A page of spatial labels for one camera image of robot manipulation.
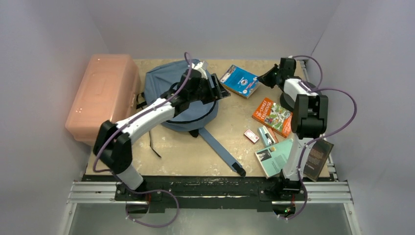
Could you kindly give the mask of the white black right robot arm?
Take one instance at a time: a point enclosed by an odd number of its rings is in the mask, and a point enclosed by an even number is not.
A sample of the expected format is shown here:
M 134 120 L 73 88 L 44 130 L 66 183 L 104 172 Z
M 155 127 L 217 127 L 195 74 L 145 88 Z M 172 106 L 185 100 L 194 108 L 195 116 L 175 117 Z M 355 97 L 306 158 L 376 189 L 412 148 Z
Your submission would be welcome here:
M 283 57 L 279 64 L 258 78 L 265 86 L 278 86 L 282 90 L 281 104 L 286 109 L 291 108 L 293 114 L 293 145 L 285 166 L 271 188 L 280 199 L 287 199 L 304 189 L 303 171 L 308 155 L 317 138 L 327 129 L 328 97 L 318 91 L 318 85 L 295 76 L 296 65 L 294 56 Z

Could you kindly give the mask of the blue grey backpack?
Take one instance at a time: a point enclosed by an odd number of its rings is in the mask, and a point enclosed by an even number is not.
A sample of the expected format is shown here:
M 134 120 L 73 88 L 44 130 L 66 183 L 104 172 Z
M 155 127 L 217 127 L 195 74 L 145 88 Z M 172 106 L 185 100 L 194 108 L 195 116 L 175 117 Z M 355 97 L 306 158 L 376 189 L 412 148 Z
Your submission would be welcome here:
M 197 59 L 181 60 L 150 70 L 145 76 L 144 103 L 150 105 L 158 98 L 169 100 L 176 113 L 162 125 L 177 132 L 188 132 L 194 138 L 202 137 L 232 171 L 244 177 L 246 171 L 241 163 L 205 128 L 216 118 L 219 101 L 203 104 L 198 100 L 203 78 L 200 72 L 192 69 L 192 63 L 199 62 Z

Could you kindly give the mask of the orange treehouse book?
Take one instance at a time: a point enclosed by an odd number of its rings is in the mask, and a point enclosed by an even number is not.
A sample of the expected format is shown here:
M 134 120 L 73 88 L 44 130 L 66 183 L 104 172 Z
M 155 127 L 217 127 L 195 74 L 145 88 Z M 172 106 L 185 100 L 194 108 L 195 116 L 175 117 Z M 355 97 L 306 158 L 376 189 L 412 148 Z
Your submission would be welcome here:
M 287 138 L 292 132 L 292 115 L 292 112 L 266 97 L 256 108 L 252 118 Z

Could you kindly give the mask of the blue paperback book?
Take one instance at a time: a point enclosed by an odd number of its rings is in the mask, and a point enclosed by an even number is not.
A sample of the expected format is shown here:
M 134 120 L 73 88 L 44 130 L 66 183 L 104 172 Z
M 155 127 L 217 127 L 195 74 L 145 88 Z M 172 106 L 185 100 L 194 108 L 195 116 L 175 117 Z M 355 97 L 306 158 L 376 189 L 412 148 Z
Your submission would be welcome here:
M 219 81 L 227 90 L 244 98 L 249 98 L 259 87 L 256 75 L 236 65 L 231 65 Z

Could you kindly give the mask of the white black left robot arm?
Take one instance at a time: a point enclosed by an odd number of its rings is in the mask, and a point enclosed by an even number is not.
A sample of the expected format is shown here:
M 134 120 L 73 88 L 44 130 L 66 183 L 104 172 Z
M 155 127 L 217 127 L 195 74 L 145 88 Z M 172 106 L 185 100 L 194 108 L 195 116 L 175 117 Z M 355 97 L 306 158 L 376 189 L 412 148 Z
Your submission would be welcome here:
M 155 126 L 187 110 L 192 102 L 209 104 L 230 96 L 215 74 L 203 75 L 201 69 L 187 69 L 178 84 L 144 110 L 117 123 L 107 120 L 99 128 L 93 154 L 127 187 L 133 200 L 142 199 L 146 187 L 133 167 L 132 145 Z

